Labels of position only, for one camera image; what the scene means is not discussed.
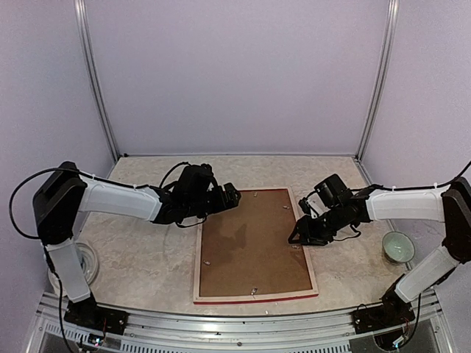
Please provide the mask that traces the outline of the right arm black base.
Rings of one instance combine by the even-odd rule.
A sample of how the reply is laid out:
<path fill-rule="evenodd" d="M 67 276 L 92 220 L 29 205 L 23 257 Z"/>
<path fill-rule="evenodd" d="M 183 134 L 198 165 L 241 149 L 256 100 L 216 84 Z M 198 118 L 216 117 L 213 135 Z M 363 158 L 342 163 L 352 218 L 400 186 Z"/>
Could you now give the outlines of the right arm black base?
<path fill-rule="evenodd" d="M 374 307 L 360 305 L 351 312 L 351 318 L 355 333 L 359 335 L 410 323 L 416 319 L 416 316 L 411 307 L 396 312 L 386 309 L 382 304 Z"/>

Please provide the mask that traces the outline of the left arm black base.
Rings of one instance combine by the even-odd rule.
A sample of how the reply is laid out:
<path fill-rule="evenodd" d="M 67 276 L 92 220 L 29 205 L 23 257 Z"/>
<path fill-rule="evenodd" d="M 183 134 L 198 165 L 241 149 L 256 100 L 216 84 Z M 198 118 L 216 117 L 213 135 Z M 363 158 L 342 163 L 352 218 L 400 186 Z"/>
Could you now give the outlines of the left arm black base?
<path fill-rule="evenodd" d="M 70 307 L 66 310 L 64 320 L 79 327 L 96 331 L 123 335 L 129 313 L 107 307 Z"/>

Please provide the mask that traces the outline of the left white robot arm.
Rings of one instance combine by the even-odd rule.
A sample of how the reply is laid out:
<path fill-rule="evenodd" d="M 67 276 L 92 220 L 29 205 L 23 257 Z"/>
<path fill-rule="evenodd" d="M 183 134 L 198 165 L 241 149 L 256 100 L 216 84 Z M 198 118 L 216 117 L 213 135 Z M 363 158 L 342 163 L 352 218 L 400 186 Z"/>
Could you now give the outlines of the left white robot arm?
<path fill-rule="evenodd" d="M 241 193 L 232 183 L 220 185 L 211 165 L 181 162 L 179 178 L 169 184 L 125 184 L 88 174 L 71 161 L 39 171 L 21 181 L 11 192 L 8 214 L 15 231 L 24 238 L 38 240 L 46 263 L 57 279 L 60 294 L 74 305 L 74 315 L 87 327 L 103 319 L 82 270 L 76 242 L 94 213 L 124 216 L 183 228 L 184 220 L 197 218 L 200 224 L 211 215 L 239 205 Z M 36 233 L 23 231 L 15 220 L 14 201 L 18 192 L 32 180 L 48 175 L 35 191 L 32 211 Z"/>

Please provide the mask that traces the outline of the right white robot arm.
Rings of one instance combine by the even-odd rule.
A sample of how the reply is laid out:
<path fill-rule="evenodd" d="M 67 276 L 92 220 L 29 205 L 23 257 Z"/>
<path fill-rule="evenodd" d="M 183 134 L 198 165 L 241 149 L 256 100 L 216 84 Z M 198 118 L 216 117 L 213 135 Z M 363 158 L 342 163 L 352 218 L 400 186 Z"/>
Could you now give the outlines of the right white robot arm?
<path fill-rule="evenodd" d="M 397 279 L 381 297 L 376 319 L 390 327 L 411 309 L 413 300 L 444 282 L 460 265 L 470 261 L 470 181 L 466 168 L 443 183 L 398 188 L 370 184 L 349 188 L 338 174 L 318 182 L 311 191 L 325 207 L 319 212 L 305 196 L 303 216 L 294 225 L 288 243 L 326 246 L 349 227 L 359 235 L 360 224 L 389 221 L 398 229 L 410 224 L 407 234 L 417 245 L 425 244 L 419 231 L 433 240 L 414 267 Z"/>

